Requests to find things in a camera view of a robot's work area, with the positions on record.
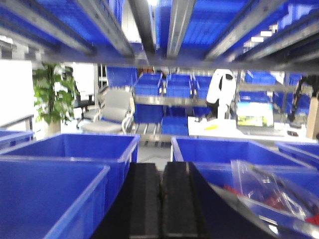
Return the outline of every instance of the desk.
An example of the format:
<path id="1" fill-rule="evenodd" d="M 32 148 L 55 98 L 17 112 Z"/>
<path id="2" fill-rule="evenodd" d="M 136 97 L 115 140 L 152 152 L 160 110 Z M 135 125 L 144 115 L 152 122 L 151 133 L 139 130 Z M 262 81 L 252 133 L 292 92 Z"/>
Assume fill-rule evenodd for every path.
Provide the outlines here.
<path id="1" fill-rule="evenodd" d="M 206 129 L 212 125 L 217 125 L 215 129 Z M 213 119 L 209 122 L 205 118 L 201 122 L 195 122 L 195 117 L 188 117 L 188 133 L 192 136 L 206 136 L 214 138 L 234 138 L 234 139 L 251 139 L 267 146 L 274 146 L 275 142 L 302 142 L 314 143 L 315 139 L 306 138 L 306 127 L 303 125 L 301 129 L 290 128 L 289 124 L 275 123 L 275 129 L 295 131 L 298 137 L 286 134 L 280 136 L 259 136 L 259 135 L 246 135 L 236 128 L 236 121 L 234 119 Z"/>

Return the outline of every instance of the plant pot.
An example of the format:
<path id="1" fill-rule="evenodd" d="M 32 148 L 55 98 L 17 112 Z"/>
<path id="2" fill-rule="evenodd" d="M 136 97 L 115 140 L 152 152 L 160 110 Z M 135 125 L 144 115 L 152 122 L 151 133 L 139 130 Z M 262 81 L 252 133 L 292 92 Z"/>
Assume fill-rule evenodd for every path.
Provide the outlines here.
<path id="1" fill-rule="evenodd" d="M 44 137 L 48 137 L 50 135 L 53 135 L 55 133 L 61 132 L 61 121 L 58 122 L 51 122 L 50 124 L 47 124 L 47 122 L 44 122 Z"/>

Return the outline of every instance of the green leaves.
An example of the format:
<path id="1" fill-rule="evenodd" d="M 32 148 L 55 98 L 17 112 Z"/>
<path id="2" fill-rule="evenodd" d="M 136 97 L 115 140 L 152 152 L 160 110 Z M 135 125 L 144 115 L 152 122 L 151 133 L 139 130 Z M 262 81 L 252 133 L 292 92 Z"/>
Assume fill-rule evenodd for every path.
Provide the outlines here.
<path id="1" fill-rule="evenodd" d="M 72 102 L 79 94 L 73 76 L 70 72 L 55 74 L 59 72 L 58 64 L 42 65 L 43 69 L 33 71 L 34 105 L 38 107 L 36 120 L 45 120 L 48 124 L 70 120 L 74 116 Z"/>

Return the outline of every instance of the white robot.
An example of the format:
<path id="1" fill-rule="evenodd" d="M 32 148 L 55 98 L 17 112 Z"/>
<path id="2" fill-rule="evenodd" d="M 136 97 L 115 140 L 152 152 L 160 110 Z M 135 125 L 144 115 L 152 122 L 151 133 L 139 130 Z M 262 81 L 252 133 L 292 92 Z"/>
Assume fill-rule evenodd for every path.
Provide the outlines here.
<path id="1" fill-rule="evenodd" d="M 210 81 L 206 104 L 211 112 L 206 119 L 224 119 L 236 92 L 236 79 L 232 71 L 217 69 Z"/>

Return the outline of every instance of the gray office chair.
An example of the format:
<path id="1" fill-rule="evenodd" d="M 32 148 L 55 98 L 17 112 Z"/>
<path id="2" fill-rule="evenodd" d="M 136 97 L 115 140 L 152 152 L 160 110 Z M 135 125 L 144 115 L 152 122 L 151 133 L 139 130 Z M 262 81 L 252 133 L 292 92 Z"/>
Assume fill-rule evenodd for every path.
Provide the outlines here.
<path id="1" fill-rule="evenodd" d="M 131 92 L 108 89 L 105 93 L 104 106 L 100 110 L 100 120 L 81 126 L 84 132 L 126 133 L 132 126 L 135 112 Z"/>

